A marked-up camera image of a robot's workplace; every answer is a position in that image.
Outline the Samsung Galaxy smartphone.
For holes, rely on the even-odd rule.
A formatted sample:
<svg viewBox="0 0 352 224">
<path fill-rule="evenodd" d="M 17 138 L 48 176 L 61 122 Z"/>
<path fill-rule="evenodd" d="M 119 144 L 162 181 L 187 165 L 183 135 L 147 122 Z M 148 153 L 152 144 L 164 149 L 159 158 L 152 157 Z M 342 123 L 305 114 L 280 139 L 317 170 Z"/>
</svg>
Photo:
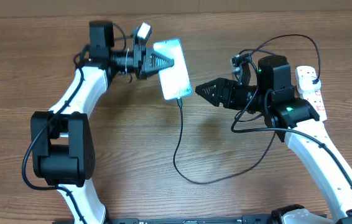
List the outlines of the Samsung Galaxy smartphone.
<svg viewBox="0 0 352 224">
<path fill-rule="evenodd" d="M 156 52 L 174 60 L 174 65 L 159 72 L 159 80 L 164 99 L 175 100 L 192 94 L 188 70 L 180 39 L 155 42 Z"/>
</svg>

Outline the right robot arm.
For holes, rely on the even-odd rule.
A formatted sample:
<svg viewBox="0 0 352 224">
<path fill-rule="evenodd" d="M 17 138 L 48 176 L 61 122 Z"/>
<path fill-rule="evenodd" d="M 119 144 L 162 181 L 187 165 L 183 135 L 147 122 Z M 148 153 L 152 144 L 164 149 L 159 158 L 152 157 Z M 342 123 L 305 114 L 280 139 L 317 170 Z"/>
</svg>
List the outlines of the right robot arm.
<svg viewBox="0 0 352 224">
<path fill-rule="evenodd" d="M 217 78 L 198 85 L 196 93 L 214 106 L 241 113 L 260 113 L 273 131 L 304 164 L 323 194 L 333 222 L 352 223 L 352 168 L 335 147 L 320 115 L 308 100 L 295 96 L 285 56 L 270 55 L 252 63 L 249 55 L 231 60 L 238 80 Z"/>
</svg>

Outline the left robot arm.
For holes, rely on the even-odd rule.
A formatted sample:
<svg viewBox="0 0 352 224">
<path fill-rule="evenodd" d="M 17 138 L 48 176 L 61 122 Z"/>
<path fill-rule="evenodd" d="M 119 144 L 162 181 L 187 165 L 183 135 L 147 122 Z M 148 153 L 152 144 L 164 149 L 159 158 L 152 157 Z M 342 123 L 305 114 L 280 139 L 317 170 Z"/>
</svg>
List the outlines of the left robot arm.
<svg viewBox="0 0 352 224">
<path fill-rule="evenodd" d="M 61 193 L 72 223 L 110 223 L 107 208 L 93 185 L 95 150 L 89 117 L 100 97 L 120 73 L 140 80 L 173 67 L 174 60 L 146 46 L 152 27 L 131 32 L 132 49 L 114 49 L 111 21 L 89 23 L 90 42 L 73 58 L 75 78 L 61 99 L 30 119 L 31 144 L 22 162 L 22 178 L 34 190 Z"/>
</svg>

